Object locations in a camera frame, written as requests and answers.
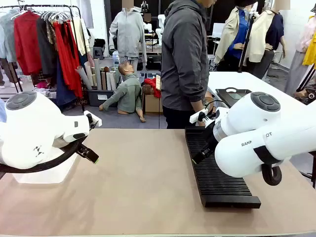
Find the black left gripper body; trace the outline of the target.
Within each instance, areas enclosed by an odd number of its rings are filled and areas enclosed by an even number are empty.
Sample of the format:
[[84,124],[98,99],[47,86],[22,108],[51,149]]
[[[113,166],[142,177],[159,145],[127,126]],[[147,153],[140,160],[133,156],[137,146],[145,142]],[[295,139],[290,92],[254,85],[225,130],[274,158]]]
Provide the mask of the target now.
[[87,155],[87,147],[80,143],[77,147],[76,153],[81,157],[85,157]]

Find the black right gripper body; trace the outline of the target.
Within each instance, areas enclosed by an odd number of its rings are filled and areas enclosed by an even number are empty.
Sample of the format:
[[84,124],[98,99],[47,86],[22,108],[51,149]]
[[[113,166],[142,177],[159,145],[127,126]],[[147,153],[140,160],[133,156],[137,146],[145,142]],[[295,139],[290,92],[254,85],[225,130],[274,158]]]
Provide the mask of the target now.
[[218,141],[215,138],[215,135],[213,133],[213,128],[215,126],[215,122],[213,121],[210,125],[208,125],[203,133],[202,136],[204,140],[206,141],[206,145],[202,148],[201,153],[203,155],[210,155],[214,153],[215,148],[218,144]]

